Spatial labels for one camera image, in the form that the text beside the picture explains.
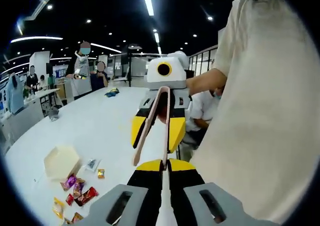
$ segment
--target black ceiling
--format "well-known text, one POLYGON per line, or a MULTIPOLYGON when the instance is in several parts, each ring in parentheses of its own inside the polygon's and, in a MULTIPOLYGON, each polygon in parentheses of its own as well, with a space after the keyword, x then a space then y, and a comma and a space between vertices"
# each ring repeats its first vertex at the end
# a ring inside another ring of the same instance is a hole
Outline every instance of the black ceiling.
MULTIPOLYGON (((19 18, 31 15, 39 0, 23 2, 19 18)), ((21 37, 13 25, 7 33, 8 44, 3 54, 7 59, 12 59, 19 56, 17 52, 20 55, 33 54, 45 48, 53 53, 54 58, 71 57, 78 41, 82 40, 117 50, 125 44, 138 44, 145 53, 158 53, 153 33, 153 29, 157 29, 162 53, 171 53, 182 47, 187 55, 192 55, 218 43, 218 30, 227 22, 231 2, 152 0, 154 16, 149 16, 144 0, 50 0, 52 10, 45 7, 35 20, 24 22, 23 37, 54 36, 63 40, 33 39, 9 43, 8 40, 21 37), (208 21, 208 16, 212 16, 213 21, 208 21), (86 23, 87 19, 91 19, 91 23, 86 23)), ((115 54, 94 46, 91 50, 90 57, 102 52, 115 54)), ((29 57, 25 57, 4 66, 8 69, 28 61, 29 57)))

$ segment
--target candy wrapper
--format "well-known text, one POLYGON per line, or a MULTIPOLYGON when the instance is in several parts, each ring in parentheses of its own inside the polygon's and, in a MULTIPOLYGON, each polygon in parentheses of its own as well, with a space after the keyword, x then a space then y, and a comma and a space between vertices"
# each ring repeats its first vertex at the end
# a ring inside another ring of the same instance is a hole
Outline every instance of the candy wrapper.
POLYGON ((52 210, 60 219, 64 217, 64 208, 64 203, 55 197, 52 210))
POLYGON ((91 158, 86 164, 85 169, 95 172, 99 163, 100 163, 100 160, 96 158, 91 158))
POLYGON ((70 220, 64 218, 63 224, 72 225, 73 223, 70 220))
POLYGON ((77 178, 73 187, 73 197, 76 199, 82 194, 85 182, 82 178, 77 178))
POLYGON ((68 197, 66 197, 66 203, 71 206, 72 203, 74 202, 74 197, 71 195, 71 193, 69 193, 68 197))
POLYGON ((71 174, 66 182, 61 182, 60 184, 64 191, 68 191, 76 183, 76 180, 77 178, 71 174))
POLYGON ((74 216, 73 216, 73 219, 72 219, 72 221, 71 221, 71 223, 76 223, 76 222, 78 222, 78 221, 80 221, 80 220, 82 220, 84 217, 82 217, 79 213, 75 213, 74 214, 74 216))
POLYGON ((80 207, 90 201, 93 197, 98 196, 99 193, 95 190, 94 187, 90 187, 88 191, 83 193, 80 197, 76 198, 74 201, 80 207))
POLYGON ((98 179, 104 179, 104 178, 105 178, 105 170, 98 169, 98 179))

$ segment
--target yellow ring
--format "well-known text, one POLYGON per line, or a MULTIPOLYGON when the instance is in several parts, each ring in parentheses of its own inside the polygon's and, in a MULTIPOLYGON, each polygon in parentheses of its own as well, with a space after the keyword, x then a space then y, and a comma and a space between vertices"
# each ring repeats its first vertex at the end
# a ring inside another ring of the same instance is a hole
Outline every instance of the yellow ring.
POLYGON ((171 74, 171 72, 172 72, 172 67, 171 67, 171 65, 169 64, 169 63, 167 63, 167 62, 161 62, 161 63, 159 63, 158 64, 158 66, 156 67, 156 71, 157 71, 157 73, 159 74, 159 75, 161 75, 161 76, 164 76, 164 77, 167 77, 167 76, 169 76, 170 74, 171 74), (169 73, 167 74, 167 75, 162 75, 162 74, 160 74, 159 73, 159 66, 160 65, 167 65, 168 67, 169 67, 169 73))

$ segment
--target blue shirt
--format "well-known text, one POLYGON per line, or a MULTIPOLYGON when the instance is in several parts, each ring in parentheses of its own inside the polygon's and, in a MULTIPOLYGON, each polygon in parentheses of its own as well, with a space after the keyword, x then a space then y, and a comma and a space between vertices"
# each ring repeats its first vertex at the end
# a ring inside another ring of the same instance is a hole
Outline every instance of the blue shirt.
POLYGON ((23 85, 20 81, 20 78, 17 76, 11 76, 7 84, 6 95, 7 95, 7 107, 8 110, 15 114, 18 110, 25 106, 24 104, 24 94, 23 94, 23 85), (16 88, 12 82, 12 77, 16 79, 16 88))
MULTIPOLYGON (((107 74, 105 72, 101 72, 104 74, 105 79, 107 80, 107 74)), ((90 79, 91 79, 91 88, 92 91, 96 91, 99 89, 102 89, 105 87, 104 85, 104 79, 102 77, 98 77, 97 74, 91 74, 90 75, 90 79)))

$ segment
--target paper box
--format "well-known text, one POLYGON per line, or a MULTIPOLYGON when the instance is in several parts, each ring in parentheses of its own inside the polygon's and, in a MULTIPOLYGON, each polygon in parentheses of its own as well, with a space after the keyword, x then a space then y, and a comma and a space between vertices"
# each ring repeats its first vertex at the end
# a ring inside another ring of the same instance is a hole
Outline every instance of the paper box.
POLYGON ((44 158, 46 176, 64 182, 71 174, 76 175, 81 167, 80 157, 72 146, 56 146, 44 158))

